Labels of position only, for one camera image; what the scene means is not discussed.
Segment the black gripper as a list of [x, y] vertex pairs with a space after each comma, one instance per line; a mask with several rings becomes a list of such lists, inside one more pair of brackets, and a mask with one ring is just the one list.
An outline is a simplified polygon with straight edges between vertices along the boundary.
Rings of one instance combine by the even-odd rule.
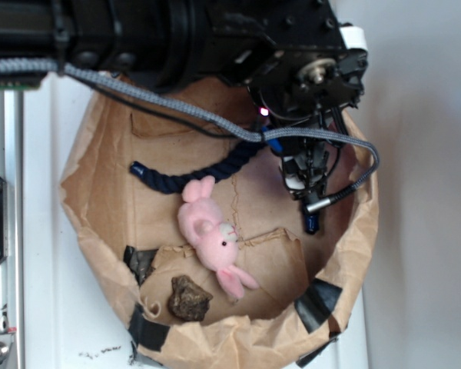
[[328, 1], [212, 1], [209, 22], [210, 71], [269, 111], [267, 140], [293, 198], [320, 210], [355, 192], [325, 192], [324, 146], [350, 140], [341, 112], [364, 92], [363, 30], [339, 22]]

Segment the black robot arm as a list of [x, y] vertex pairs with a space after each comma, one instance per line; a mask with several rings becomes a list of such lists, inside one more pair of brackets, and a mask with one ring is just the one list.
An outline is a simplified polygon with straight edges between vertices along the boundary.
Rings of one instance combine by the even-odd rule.
[[[253, 155], [269, 146], [307, 214], [334, 204], [325, 145], [359, 145], [341, 112], [358, 104], [367, 48], [327, 1], [0, 1], [0, 89], [70, 76], [127, 105], [209, 121]], [[168, 94], [201, 78], [246, 88], [270, 124], [246, 133]]]

